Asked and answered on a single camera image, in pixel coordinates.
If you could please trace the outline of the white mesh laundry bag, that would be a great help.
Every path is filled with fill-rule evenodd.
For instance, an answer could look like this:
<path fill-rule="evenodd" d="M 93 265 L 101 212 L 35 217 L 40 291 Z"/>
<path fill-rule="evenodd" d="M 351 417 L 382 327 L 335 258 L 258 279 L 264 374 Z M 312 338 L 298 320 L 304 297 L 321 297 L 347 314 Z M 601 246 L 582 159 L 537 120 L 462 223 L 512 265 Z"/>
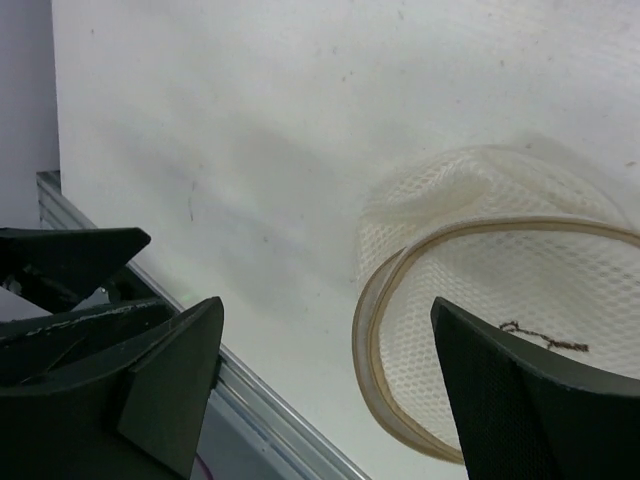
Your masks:
<path fill-rule="evenodd" d="M 445 298 L 589 366 L 639 374 L 639 192 L 591 163 L 474 146 L 386 175 L 358 220 L 357 382 L 377 423 L 463 455 L 430 310 Z"/>

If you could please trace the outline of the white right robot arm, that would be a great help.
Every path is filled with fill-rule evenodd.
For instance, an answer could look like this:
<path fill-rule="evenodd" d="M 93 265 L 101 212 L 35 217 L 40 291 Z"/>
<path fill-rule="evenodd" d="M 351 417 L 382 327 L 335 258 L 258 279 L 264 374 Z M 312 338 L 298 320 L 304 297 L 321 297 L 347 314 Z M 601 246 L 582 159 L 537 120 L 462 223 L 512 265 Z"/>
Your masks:
<path fill-rule="evenodd" d="M 219 371 L 217 297 L 81 309 L 149 243 L 138 228 L 3 229 L 6 479 L 186 479 Z M 395 438 L 473 479 L 639 475 L 639 237 L 584 219 L 451 224 L 371 274 L 359 388 Z"/>

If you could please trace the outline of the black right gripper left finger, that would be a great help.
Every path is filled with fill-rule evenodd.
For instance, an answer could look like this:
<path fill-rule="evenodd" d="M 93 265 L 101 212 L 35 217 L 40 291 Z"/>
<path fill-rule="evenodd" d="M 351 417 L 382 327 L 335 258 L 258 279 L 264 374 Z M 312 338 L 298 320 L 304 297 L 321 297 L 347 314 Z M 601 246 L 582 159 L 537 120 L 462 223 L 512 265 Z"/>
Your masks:
<path fill-rule="evenodd" d="M 3 323 L 2 477 L 189 478 L 223 324 L 217 297 Z"/>

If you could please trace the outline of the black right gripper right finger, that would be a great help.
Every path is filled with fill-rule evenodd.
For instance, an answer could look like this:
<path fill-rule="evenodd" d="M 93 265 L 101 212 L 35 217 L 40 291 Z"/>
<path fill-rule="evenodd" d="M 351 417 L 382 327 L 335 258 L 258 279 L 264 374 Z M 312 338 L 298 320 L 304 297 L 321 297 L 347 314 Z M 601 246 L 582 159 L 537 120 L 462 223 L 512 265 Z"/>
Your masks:
<path fill-rule="evenodd" d="M 636 479 L 639 382 L 438 297 L 435 345 L 471 479 Z"/>

